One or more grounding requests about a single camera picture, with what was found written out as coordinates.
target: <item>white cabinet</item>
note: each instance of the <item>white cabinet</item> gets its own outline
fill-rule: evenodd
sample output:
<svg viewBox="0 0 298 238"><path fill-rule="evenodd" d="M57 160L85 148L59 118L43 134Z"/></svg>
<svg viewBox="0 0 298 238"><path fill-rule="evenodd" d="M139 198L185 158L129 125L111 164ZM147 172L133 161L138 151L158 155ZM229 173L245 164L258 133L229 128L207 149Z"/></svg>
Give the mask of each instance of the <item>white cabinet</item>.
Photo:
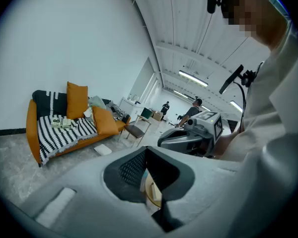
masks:
<svg viewBox="0 0 298 238"><path fill-rule="evenodd" d="M137 115L141 115L145 108L145 105L135 104L134 102L123 98L119 108L130 115L130 122L132 122L137 119Z"/></svg>

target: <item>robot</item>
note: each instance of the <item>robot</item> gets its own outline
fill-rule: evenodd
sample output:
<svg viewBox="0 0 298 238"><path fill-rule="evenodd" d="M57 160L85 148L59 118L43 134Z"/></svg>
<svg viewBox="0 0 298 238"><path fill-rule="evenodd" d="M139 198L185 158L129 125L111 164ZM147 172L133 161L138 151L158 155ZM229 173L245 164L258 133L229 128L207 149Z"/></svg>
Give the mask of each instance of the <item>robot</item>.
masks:
<svg viewBox="0 0 298 238"><path fill-rule="evenodd" d="M162 134L158 146L176 152L197 155L196 150L203 141L208 142L206 155L211 151L223 132L221 114L203 111L192 116L183 128L172 128Z"/></svg>

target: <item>green cushion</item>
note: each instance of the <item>green cushion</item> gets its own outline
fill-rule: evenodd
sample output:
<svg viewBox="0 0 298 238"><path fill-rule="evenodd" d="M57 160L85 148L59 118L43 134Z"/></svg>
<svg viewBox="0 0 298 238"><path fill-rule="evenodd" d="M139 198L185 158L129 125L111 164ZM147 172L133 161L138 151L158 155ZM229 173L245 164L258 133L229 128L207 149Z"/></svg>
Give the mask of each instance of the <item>green cushion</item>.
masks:
<svg viewBox="0 0 298 238"><path fill-rule="evenodd" d="M94 96L93 98L90 98L88 100L88 104L90 106L96 106L96 107L100 107L102 109L106 109L106 105L105 103L103 102L103 100L101 98L99 98L97 95Z"/></svg>

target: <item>chair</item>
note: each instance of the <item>chair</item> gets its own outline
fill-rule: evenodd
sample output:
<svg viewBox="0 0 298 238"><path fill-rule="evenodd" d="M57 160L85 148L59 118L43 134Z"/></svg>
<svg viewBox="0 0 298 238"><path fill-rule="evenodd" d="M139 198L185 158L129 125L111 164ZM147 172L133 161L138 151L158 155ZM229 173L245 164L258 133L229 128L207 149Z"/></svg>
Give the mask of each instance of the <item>chair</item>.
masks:
<svg viewBox="0 0 298 238"><path fill-rule="evenodd" d="M143 132L141 129L139 129L139 128L136 126L136 124L137 124L137 122L138 122L139 119L142 119L142 120L146 121L147 123L149 123L149 125L148 125L148 127L147 127L147 129L146 129L145 132ZM147 132L147 130L148 130L148 128L150 127L150 125L151 125L151 122L150 122L147 118L144 118L144 117L138 115L135 124L132 124L132 125L125 125L125 126L124 126L125 130L129 132L127 138L129 137L130 134L135 138L135 141L136 141L138 138L141 138L141 140L139 141L139 143L138 143L138 145L137 145L137 147L138 147L139 144L140 144L140 142L141 142L142 139L144 138L144 135L145 135L145 133Z"/></svg>

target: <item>orange sofa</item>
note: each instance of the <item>orange sofa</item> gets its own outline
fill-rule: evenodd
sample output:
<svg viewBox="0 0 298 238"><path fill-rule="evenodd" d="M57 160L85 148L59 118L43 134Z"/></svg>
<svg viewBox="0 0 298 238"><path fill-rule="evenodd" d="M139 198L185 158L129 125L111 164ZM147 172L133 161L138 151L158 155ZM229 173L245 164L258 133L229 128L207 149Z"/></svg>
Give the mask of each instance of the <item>orange sofa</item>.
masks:
<svg viewBox="0 0 298 238"><path fill-rule="evenodd" d="M124 123L123 121L116 121L116 125L119 131L124 130L124 126L128 125L130 121L130 117L127 120L127 123ZM96 137L90 138L90 139L83 139L79 140L78 144L67 149L64 152L58 153L53 157L74 151L76 149L79 149L81 147L90 145L92 143L95 143L97 141L100 141L106 137L109 137L111 135L98 135ZM28 114L26 118L26 138L28 140L31 152L33 154L34 159L39 164L39 167L41 166L41 160L40 160L40 145L39 145L39 138L38 138L38 130L37 130L37 120L36 120L36 103L33 100L30 100L29 108L28 108Z"/></svg>

